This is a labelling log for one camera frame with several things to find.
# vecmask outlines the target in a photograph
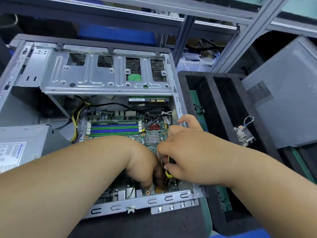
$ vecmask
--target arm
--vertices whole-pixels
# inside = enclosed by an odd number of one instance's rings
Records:
[[[229,187],[273,237],[315,237],[317,186],[270,156],[204,132],[194,116],[172,125],[158,152],[178,179]]]
[[[160,183],[157,157],[123,136],[71,145],[1,174],[2,236],[68,236],[125,168],[146,189],[152,185],[153,170]]]

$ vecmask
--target power supply label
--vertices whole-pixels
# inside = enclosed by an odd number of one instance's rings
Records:
[[[26,142],[0,143],[0,173],[19,166]]]

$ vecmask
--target blue ram slot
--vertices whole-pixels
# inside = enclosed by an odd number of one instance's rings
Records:
[[[92,134],[97,133],[120,133],[120,132],[138,132],[138,128],[132,128],[132,129],[114,129],[114,130],[91,130]]]
[[[118,126],[137,126],[138,124],[120,124],[120,125],[91,125],[91,127],[118,127]]]

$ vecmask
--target hand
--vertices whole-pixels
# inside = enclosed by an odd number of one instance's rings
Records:
[[[126,167],[126,173],[135,181],[141,183],[145,190],[151,190],[153,176],[157,186],[163,189],[163,169],[156,155],[144,145],[133,141],[131,158]]]
[[[245,148],[204,132],[193,115],[184,115],[171,125],[166,141],[158,144],[158,153],[172,176],[198,184],[234,185],[237,166],[255,150]],[[177,164],[167,162],[172,157]]]

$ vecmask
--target motherboard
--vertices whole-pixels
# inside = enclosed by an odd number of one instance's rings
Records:
[[[87,113],[83,140],[101,136],[126,136],[145,145],[157,155],[157,144],[167,138],[168,132],[166,119],[161,117],[160,113],[155,111],[137,113],[136,111],[103,112],[94,110],[91,113]],[[164,177],[164,190],[159,190],[153,185],[153,190],[147,191],[143,190],[140,184],[127,176],[125,172],[122,172],[100,199],[103,202],[111,202],[155,195],[161,192],[174,192],[178,190],[177,183],[178,181],[175,178],[168,179]]]

